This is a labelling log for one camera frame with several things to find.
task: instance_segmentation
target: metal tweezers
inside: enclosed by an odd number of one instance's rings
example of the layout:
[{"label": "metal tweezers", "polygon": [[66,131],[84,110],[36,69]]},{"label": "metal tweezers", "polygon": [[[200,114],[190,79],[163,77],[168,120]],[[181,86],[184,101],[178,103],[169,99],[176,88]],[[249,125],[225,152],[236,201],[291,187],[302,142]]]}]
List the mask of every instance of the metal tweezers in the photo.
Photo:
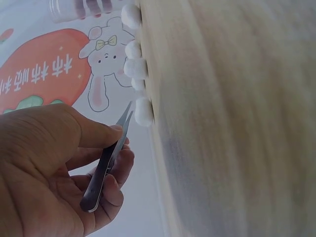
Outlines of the metal tweezers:
[{"label": "metal tweezers", "polygon": [[80,207],[85,212],[94,212],[98,208],[105,176],[111,172],[114,162],[125,143],[129,122],[134,112],[131,111],[127,117],[131,105],[132,101],[129,102],[125,112],[117,122],[117,125],[123,127],[123,136],[112,146],[103,149],[99,164],[91,178],[87,190],[83,195]]}]

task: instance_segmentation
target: wood grain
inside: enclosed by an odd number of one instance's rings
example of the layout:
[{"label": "wood grain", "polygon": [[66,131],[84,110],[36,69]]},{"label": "wood grain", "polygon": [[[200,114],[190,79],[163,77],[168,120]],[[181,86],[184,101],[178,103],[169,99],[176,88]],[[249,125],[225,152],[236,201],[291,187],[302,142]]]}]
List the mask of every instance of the wood grain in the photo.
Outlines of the wood grain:
[{"label": "wood grain", "polygon": [[140,6],[171,236],[316,236],[316,1]]}]

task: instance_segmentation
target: bunny face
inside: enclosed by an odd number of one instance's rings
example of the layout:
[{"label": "bunny face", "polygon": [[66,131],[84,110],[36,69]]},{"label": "bunny face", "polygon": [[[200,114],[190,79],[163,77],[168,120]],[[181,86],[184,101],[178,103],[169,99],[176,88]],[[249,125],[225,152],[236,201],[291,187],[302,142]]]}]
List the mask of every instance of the bunny face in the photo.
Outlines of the bunny face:
[{"label": "bunny face", "polygon": [[107,26],[92,28],[90,42],[80,51],[79,58],[88,58],[94,75],[120,74],[125,63],[125,46],[134,36],[125,31],[119,17],[110,19]]},{"label": "bunny face", "polygon": [[88,62],[94,75],[108,76],[119,73],[125,63],[124,46],[106,45],[99,50],[94,50],[88,56]]}]

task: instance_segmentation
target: cotton ball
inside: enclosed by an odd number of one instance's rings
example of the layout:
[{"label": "cotton ball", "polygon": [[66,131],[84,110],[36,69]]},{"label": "cotton ball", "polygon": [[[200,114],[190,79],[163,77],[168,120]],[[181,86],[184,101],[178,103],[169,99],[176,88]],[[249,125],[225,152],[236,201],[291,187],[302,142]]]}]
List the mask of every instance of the cotton ball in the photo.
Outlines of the cotton ball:
[{"label": "cotton ball", "polygon": [[149,99],[142,97],[136,100],[135,120],[144,127],[149,127],[153,124],[154,112]]},{"label": "cotton ball", "polygon": [[124,73],[135,80],[143,80],[147,77],[147,62],[143,58],[127,59],[124,65]]},{"label": "cotton ball", "polygon": [[145,80],[132,79],[132,87],[137,91],[145,90]]},{"label": "cotton ball", "polygon": [[142,50],[140,48],[140,44],[137,41],[133,40],[125,47],[125,53],[127,57],[131,59],[141,58]]},{"label": "cotton ball", "polygon": [[137,30],[142,23],[140,9],[135,4],[127,4],[122,8],[122,22],[129,28]]}]

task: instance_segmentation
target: yellow bow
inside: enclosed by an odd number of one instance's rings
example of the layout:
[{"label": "yellow bow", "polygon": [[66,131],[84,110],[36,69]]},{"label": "yellow bow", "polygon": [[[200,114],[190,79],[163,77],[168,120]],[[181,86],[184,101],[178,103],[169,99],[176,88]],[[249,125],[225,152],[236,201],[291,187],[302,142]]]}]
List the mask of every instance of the yellow bow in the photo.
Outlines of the yellow bow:
[{"label": "yellow bow", "polygon": [[115,46],[117,44],[117,41],[118,41],[117,36],[112,36],[111,38],[109,38],[108,41],[104,41],[104,40],[99,39],[97,41],[95,49],[100,50],[101,48],[103,48],[106,45]]}]

